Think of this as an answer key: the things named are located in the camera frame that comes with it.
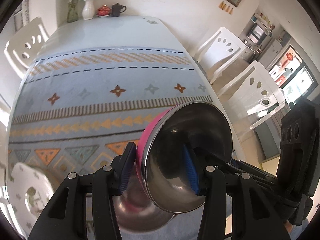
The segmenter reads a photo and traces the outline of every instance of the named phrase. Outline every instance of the flower vase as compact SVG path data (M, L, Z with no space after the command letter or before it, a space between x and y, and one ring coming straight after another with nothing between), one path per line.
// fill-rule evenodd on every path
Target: flower vase
M85 0L85 5L82 10L82 17L84 20L90 20L94 17L95 9L94 9L94 0Z
M77 12L78 0L68 0L68 17L67 22L75 22L79 19Z

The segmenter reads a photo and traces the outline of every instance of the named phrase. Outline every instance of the microwave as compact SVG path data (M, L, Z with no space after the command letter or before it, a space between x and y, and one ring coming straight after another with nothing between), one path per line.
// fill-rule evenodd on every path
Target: microwave
M267 35L258 24L255 24L247 36L255 44L260 45Z

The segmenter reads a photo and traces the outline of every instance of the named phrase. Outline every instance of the plate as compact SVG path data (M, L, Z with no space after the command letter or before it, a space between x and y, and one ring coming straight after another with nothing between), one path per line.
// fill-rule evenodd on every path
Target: plate
M98 17L100 17L100 18L105 18L105 17L107 17L107 16L110 16L111 14L108 14L108 15L98 15L98 14L96 14L96 16L98 16Z
M9 202L27 235L53 195L48 178L24 163L16 163L7 182Z

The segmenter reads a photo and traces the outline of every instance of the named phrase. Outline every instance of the saucer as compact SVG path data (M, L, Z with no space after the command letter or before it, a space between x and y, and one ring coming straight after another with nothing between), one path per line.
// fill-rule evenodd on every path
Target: saucer
M98 15L96 14L96 16L100 17L100 18L104 18L104 17L107 17L107 16L110 16L111 14L108 14L108 15Z

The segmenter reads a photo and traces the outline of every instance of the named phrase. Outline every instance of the bolt head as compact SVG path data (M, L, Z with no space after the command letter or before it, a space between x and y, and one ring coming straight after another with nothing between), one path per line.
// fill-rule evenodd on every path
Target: bolt head
M111 165L106 165L106 166L103 166L103 171L111 171L112 170L112 166Z
M248 174L248 173L242 173L241 174L241 177L243 178L243 179L249 179L250 178L250 175Z
M74 179L77 176L77 174L75 172L69 173L68 174L68 178L69 179Z
M206 166L205 170L208 172L214 172L215 168L213 166Z

